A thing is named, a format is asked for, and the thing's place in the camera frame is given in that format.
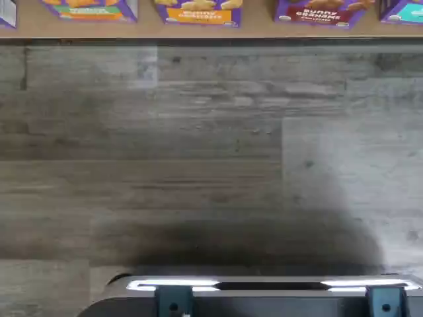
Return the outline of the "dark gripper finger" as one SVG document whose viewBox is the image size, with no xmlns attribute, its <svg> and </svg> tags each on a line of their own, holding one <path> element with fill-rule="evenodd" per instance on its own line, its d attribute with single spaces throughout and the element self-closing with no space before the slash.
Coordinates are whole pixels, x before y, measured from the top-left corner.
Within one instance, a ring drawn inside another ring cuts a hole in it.
<svg viewBox="0 0 423 317">
<path fill-rule="evenodd" d="M 403 287 L 372 286 L 365 292 L 371 317 L 409 317 L 408 297 Z"/>
<path fill-rule="evenodd" d="M 158 286 L 154 299 L 158 317 L 194 316 L 194 295 L 191 286 Z"/>
</svg>

